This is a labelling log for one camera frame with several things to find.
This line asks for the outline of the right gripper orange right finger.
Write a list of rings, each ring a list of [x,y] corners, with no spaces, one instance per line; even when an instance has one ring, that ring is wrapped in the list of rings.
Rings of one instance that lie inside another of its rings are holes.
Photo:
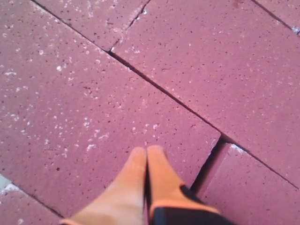
[[[217,209],[184,196],[180,187],[184,186],[185,183],[169,164],[163,147],[159,145],[149,146],[147,159],[151,192],[150,214],[153,214],[154,210],[159,207],[218,213]]]

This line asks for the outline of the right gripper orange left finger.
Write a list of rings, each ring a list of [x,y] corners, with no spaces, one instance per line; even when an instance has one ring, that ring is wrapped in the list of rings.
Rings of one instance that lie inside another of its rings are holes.
[[[146,151],[132,150],[124,167],[105,191],[61,225],[142,225]]]

